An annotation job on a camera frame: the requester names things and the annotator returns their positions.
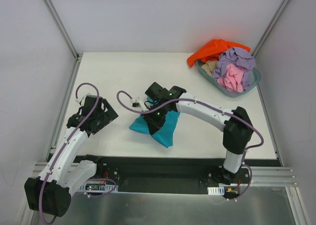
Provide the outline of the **right aluminium frame post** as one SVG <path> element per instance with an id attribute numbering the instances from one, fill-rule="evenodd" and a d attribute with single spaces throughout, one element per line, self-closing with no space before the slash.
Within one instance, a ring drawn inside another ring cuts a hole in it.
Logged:
<path id="1" fill-rule="evenodd" d="M 274 13 L 274 15 L 271 19 L 271 21 L 269 22 L 264 33 L 262 34 L 261 38 L 259 39 L 259 42 L 257 43 L 256 47 L 254 48 L 254 50 L 252 52 L 253 57 L 256 57 L 258 55 L 260 49 L 262 48 L 262 46 L 264 45 L 264 43 L 268 39 L 269 35 L 273 31 L 274 27 L 278 23 L 279 19 L 281 18 L 282 14 L 284 13 L 284 11 L 286 10 L 286 8 L 288 7 L 288 5 L 290 4 L 291 1 L 292 0 L 282 0 L 281 1 L 280 5 L 278 6 L 276 12 Z"/>

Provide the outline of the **orange t shirt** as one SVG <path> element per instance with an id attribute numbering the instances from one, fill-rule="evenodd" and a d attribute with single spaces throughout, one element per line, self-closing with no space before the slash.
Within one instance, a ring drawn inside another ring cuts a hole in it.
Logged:
<path id="1" fill-rule="evenodd" d="M 251 50 L 250 47 L 240 43 L 225 41 L 223 39 L 213 39 L 187 58 L 188 66 L 191 68 L 197 60 L 202 60 L 203 62 L 218 60 L 222 52 L 232 47 L 240 47 L 248 52 Z"/>

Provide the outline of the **aluminium frame post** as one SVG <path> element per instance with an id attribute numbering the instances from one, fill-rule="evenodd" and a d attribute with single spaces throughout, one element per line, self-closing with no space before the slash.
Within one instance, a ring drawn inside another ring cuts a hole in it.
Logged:
<path id="1" fill-rule="evenodd" d="M 273 31 L 274 27 L 278 23 L 279 19 L 281 18 L 282 14 L 284 13 L 284 11 L 286 10 L 286 8 L 288 7 L 288 5 L 290 4 L 291 1 L 292 0 L 282 0 L 281 1 L 280 5 L 278 6 L 276 12 L 274 13 L 274 15 L 271 19 L 271 21 L 269 22 L 264 33 L 262 34 L 261 38 L 259 39 L 259 42 L 257 43 L 256 47 L 254 48 L 254 50 L 252 52 L 253 57 L 256 57 L 258 55 L 260 49 L 262 48 L 262 46 L 264 45 L 264 43 L 268 39 L 269 35 Z"/>
<path id="2" fill-rule="evenodd" d="M 72 56 L 74 57 L 74 59 L 77 61 L 80 58 L 80 54 L 77 52 L 52 0 L 43 0 L 48 12 L 50 13 L 57 29 L 59 30 L 62 38 L 64 39 L 68 49 L 70 50 Z"/>

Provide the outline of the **left aluminium frame post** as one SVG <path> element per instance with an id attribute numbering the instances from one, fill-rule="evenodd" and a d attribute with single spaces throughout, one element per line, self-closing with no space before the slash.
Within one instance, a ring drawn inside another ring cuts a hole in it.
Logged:
<path id="1" fill-rule="evenodd" d="M 68 49 L 70 50 L 72 56 L 74 57 L 74 59 L 77 61 L 80 58 L 80 54 L 77 52 L 52 0 L 43 0 L 48 12 L 50 13 L 57 29 L 59 30 L 62 38 L 64 39 Z"/>

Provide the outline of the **lilac t shirt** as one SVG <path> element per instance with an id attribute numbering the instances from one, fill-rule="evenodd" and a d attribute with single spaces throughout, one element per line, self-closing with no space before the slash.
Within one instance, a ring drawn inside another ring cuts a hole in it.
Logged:
<path id="1" fill-rule="evenodd" d="M 214 79 L 223 77 L 223 75 L 226 73 L 226 66 L 229 64 L 234 64 L 235 66 L 246 68 L 246 71 L 243 75 L 242 85 L 244 87 L 244 90 L 248 89 L 251 86 L 250 74 L 256 66 L 254 57 L 243 48 L 232 47 L 221 53 L 217 62 L 217 68 L 212 73 L 212 77 Z"/>

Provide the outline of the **teal t shirt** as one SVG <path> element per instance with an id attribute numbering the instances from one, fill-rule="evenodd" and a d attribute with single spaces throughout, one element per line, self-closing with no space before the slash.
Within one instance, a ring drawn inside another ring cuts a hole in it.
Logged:
<path id="1" fill-rule="evenodd" d="M 138 116 L 130 125 L 129 129 L 138 133 L 150 135 L 155 141 L 168 148 L 173 146 L 173 134 L 176 129 L 179 116 L 179 112 L 168 112 L 165 117 L 165 123 L 163 127 L 154 135 L 149 133 L 147 123 L 142 116 Z"/>

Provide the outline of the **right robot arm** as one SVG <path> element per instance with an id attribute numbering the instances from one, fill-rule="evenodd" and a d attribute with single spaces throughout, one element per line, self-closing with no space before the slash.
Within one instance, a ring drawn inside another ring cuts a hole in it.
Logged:
<path id="1" fill-rule="evenodd" d="M 153 101 L 149 111 L 141 115 L 150 135 L 162 129 L 166 115 L 171 111 L 186 113 L 205 121 L 223 133 L 223 146 L 226 149 L 223 166 L 211 173 L 213 179 L 230 185 L 240 177 L 244 150 L 253 134 L 252 123 L 244 108 L 223 109 L 198 100 L 181 87 L 173 86 L 168 90 L 156 82 L 145 94 Z"/>

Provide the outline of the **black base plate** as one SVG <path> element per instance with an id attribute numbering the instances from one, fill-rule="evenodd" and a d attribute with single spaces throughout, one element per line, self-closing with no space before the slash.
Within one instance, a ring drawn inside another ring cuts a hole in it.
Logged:
<path id="1" fill-rule="evenodd" d="M 224 163 L 221 158 L 156 158 L 76 156 L 74 162 L 97 164 L 96 178 L 105 176 L 117 183 L 119 192 L 207 194 L 217 187 Z"/>

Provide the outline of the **pink t shirt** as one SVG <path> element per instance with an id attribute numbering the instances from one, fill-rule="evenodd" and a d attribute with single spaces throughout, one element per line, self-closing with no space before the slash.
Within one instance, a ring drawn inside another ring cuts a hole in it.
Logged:
<path id="1" fill-rule="evenodd" d="M 233 93 L 241 93 L 244 91 L 243 75 L 246 68 L 229 64 L 226 66 L 226 73 L 223 77 L 219 77 L 217 82 Z"/>

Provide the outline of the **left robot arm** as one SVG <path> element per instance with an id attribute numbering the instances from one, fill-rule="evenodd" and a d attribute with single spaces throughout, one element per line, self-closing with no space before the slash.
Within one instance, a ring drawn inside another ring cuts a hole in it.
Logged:
<path id="1" fill-rule="evenodd" d="M 117 117 L 105 98 L 85 97 L 83 106 L 68 119 L 63 141 L 50 161 L 36 178 L 28 178 L 24 184 L 31 210 L 62 217 L 72 196 L 88 179 L 99 180 L 105 176 L 100 156 L 87 154 L 75 169 L 70 167 L 88 138 Z"/>

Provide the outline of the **beige t shirt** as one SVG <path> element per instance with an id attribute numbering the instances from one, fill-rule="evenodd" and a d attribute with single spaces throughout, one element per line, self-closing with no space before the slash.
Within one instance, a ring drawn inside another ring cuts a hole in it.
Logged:
<path id="1" fill-rule="evenodd" d="M 207 61 L 204 63 L 201 68 L 208 74 L 212 75 L 214 70 L 217 68 L 217 62 L 218 61 Z"/>

